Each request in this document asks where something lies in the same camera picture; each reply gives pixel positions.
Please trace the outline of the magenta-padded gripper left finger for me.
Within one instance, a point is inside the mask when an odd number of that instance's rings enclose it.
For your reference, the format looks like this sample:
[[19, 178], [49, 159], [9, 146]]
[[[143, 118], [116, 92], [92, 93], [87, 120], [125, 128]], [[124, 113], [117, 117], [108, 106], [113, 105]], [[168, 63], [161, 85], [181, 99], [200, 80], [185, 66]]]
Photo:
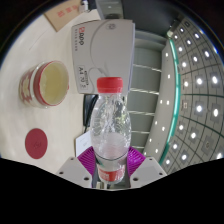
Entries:
[[56, 175], [84, 188], [95, 188], [98, 180], [94, 150], [89, 147], [78, 157], [69, 157]]

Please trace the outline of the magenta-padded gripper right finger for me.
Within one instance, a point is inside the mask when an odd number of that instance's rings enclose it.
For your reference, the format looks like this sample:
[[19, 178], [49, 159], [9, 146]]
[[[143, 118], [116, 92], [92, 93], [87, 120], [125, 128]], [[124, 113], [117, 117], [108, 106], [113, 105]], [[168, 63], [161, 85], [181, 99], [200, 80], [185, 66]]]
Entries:
[[133, 147], [127, 155], [127, 175], [131, 188], [140, 188], [166, 176], [166, 172], [153, 157], [145, 157]]

